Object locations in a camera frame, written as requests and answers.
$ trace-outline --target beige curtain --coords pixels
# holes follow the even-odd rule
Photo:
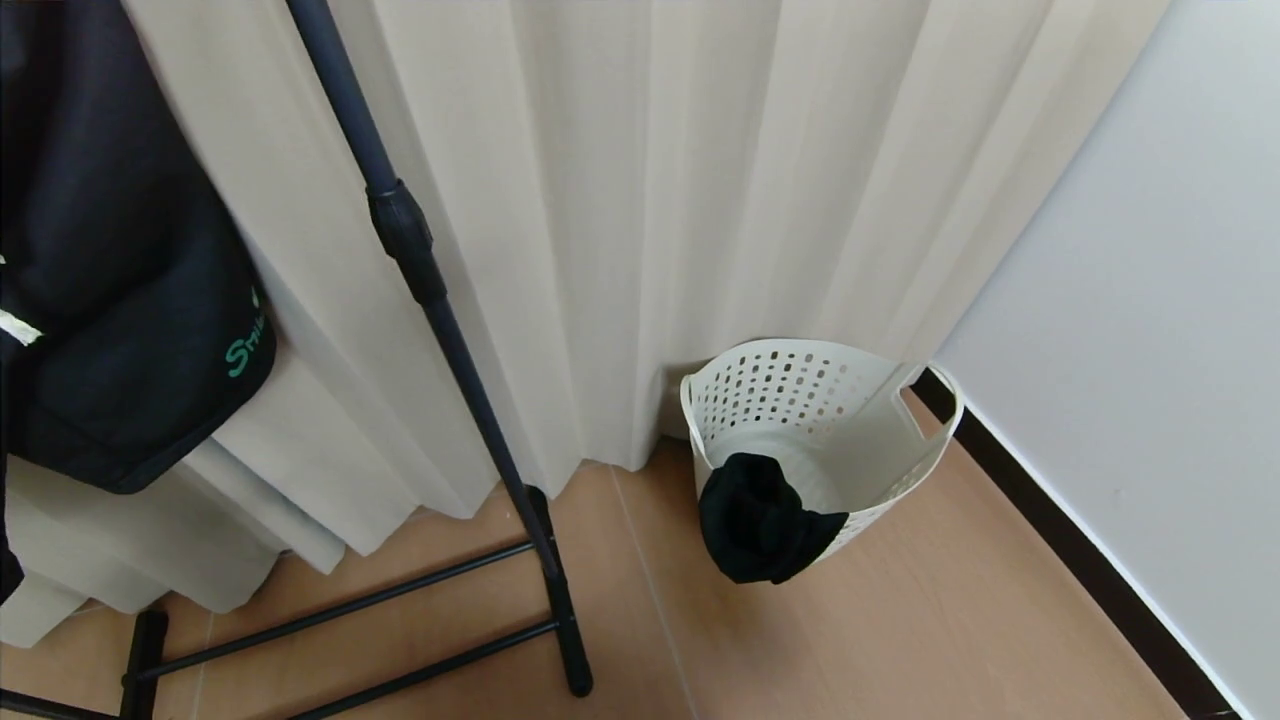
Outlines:
[[[582,457],[640,466],[672,382],[736,342],[929,357],[1165,5],[332,4],[553,495]],[[494,471],[284,4],[127,6],[291,347],[218,447],[360,552],[417,503],[474,514]]]

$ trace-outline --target black bag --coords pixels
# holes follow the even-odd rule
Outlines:
[[[4,452],[137,492],[257,391],[275,336],[120,5],[0,13],[0,307],[42,333],[0,333]]]

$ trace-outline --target laundry basket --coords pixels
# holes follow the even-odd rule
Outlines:
[[[849,514],[814,562],[828,557],[942,457],[964,398],[929,368],[955,395],[955,414],[925,438],[899,393],[919,365],[809,340],[760,340],[719,355],[680,388],[699,497],[731,455],[773,457],[804,510]]]

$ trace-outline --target baseboard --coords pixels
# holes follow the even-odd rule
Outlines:
[[[932,372],[925,370],[911,391],[938,419],[951,416],[952,395]],[[980,420],[965,414],[955,438],[1084,585],[1189,719],[1238,716],[1120,571]]]

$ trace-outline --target black cloth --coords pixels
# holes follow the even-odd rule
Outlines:
[[[778,461],[749,452],[730,455],[712,470],[698,512],[707,551],[735,583],[790,580],[849,519],[847,512],[805,510]]]
[[[119,3],[0,13],[0,307],[44,333],[0,333],[5,462],[137,492],[257,391],[275,334]]]

